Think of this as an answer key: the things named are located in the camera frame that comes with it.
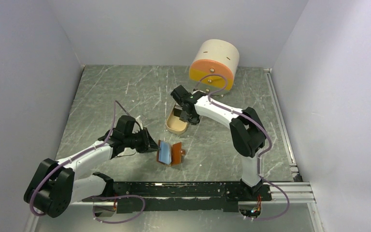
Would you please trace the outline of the beige oval card tray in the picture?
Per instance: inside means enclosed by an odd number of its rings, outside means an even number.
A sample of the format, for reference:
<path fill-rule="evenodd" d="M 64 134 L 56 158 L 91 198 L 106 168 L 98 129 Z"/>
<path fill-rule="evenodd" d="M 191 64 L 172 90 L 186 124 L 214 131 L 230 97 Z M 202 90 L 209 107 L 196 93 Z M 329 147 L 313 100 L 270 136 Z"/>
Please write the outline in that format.
<path fill-rule="evenodd" d="M 183 134 L 187 127 L 188 122 L 180 119 L 182 108 L 178 104 L 174 104 L 165 122 L 166 129 L 174 134 Z"/>

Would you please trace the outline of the brown leather card holder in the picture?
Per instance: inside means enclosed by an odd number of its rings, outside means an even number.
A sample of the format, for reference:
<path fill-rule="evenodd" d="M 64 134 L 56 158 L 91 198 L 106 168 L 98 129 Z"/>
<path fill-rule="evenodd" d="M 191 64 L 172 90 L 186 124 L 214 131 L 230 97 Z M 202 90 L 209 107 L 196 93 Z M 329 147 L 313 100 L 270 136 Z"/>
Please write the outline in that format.
<path fill-rule="evenodd" d="M 158 140 L 159 150 L 157 151 L 156 161 L 166 166 L 181 164 L 186 155 L 182 142 L 169 144 L 163 140 Z"/>

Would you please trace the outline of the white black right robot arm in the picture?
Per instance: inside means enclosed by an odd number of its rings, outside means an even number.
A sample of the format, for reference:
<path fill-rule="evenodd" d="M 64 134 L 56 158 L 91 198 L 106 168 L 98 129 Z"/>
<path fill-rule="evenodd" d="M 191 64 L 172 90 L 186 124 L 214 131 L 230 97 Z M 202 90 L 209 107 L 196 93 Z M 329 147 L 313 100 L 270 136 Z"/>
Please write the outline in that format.
<path fill-rule="evenodd" d="M 242 196 L 253 200 L 260 193 L 263 180 L 260 177 L 260 164 L 257 152 L 270 140 L 256 111 L 233 108 L 217 102 L 208 94 L 196 90 L 188 92 L 179 85 L 171 92 L 172 98 L 181 107 L 180 120 L 191 125 L 200 123 L 200 117 L 210 118 L 230 131 L 235 150 L 241 156 L 243 174 L 241 177 Z"/>

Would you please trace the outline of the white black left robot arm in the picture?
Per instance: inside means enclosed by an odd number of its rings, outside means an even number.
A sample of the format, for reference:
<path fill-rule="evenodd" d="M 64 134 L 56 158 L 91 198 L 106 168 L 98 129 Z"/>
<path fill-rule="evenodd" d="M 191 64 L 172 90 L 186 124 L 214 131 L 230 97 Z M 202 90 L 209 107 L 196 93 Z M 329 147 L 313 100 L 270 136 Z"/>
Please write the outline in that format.
<path fill-rule="evenodd" d="M 82 175 L 94 166 L 116 158 L 127 148 L 137 153 L 159 151 L 148 129 L 140 127 L 134 131 L 135 125 L 140 125 L 138 120 L 123 115 L 117 121 L 112 121 L 105 135 L 86 149 L 59 160 L 44 159 L 23 197 L 31 212 L 39 217 L 56 218 L 71 203 L 88 198 L 108 201 L 116 196 L 111 177 L 99 172 L 86 178 L 82 178 Z"/>

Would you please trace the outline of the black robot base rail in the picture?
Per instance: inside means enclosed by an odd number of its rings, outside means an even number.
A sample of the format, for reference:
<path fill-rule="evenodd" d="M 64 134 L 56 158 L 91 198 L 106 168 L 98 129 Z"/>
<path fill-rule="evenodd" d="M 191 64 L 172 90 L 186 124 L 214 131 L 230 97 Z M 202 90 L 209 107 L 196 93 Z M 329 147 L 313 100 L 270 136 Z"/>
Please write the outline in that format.
<path fill-rule="evenodd" d="M 256 190 L 242 181 L 123 182 L 115 181 L 108 196 L 116 200 L 117 213 L 145 211 L 222 210 L 238 212 L 243 202 L 271 201 L 269 185 Z"/>

